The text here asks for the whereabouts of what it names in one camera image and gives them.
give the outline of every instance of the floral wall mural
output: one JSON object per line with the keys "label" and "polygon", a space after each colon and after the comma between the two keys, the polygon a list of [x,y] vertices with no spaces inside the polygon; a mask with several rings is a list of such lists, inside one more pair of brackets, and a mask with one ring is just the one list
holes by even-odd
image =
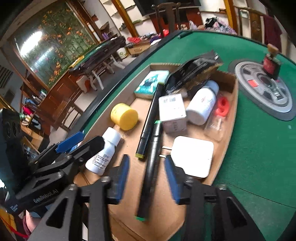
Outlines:
{"label": "floral wall mural", "polygon": [[31,17],[13,39],[21,58],[49,88],[78,57],[95,47],[93,37],[64,1]]}

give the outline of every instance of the white supplement bottle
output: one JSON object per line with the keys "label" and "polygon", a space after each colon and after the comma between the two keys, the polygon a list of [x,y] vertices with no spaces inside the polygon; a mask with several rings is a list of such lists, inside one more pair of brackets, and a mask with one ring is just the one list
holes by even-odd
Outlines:
{"label": "white supplement bottle", "polygon": [[216,103],[218,91],[218,84],[213,80],[209,80],[205,86],[194,95],[186,109],[187,119],[191,123],[203,125],[207,121]]}
{"label": "white supplement bottle", "polygon": [[114,155],[115,147],[121,139],[121,134],[113,128],[108,127],[102,137],[105,141],[104,149],[90,158],[85,164],[85,167],[88,170],[100,176],[103,175],[107,165]]}

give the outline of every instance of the green felt table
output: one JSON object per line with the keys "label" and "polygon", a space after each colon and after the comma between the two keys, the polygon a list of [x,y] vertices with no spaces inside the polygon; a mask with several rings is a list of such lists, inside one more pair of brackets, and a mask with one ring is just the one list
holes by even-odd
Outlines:
{"label": "green felt table", "polygon": [[[177,37],[146,59],[109,96],[87,121],[88,132],[95,120],[120,90],[150,63],[184,63],[214,49],[227,71],[235,59],[261,62],[267,48],[243,38],[213,32],[194,32]],[[279,55],[280,76],[296,93],[296,65]],[[266,240],[277,240],[296,211],[296,120],[280,121],[239,93],[232,138],[215,184],[226,183],[254,219]],[[178,240],[178,233],[173,240]]]}
{"label": "green felt table", "polygon": [[104,43],[101,43],[99,45],[97,45],[95,48],[93,48],[91,51],[89,51],[82,60],[78,61],[77,63],[75,63],[74,66],[79,66],[80,64],[84,63],[85,61],[87,61],[94,53],[96,53],[98,50],[100,50],[101,48],[103,48],[104,46],[106,46],[109,43],[109,41],[106,41]]}

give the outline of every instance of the yellow container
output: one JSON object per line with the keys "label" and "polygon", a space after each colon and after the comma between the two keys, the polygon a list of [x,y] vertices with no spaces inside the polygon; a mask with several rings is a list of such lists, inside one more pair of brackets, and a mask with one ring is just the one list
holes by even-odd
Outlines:
{"label": "yellow container", "polygon": [[138,122],[138,112],[124,103],[119,103],[111,111],[111,120],[119,127],[128,131]]}

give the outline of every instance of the television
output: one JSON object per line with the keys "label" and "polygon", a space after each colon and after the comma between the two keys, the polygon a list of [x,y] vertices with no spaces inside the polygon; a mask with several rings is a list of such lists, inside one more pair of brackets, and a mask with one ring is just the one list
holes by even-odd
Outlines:
{"label": "television", "polygon": [[[143,16],[155,13],[155,10],[151,8],[152,5],[159,5],[165,2],[172,2],[172,0],[134,0],[138,9]],[[180,2],[181,7],[200,7],[199,0],[176,0],[175,3]]]}

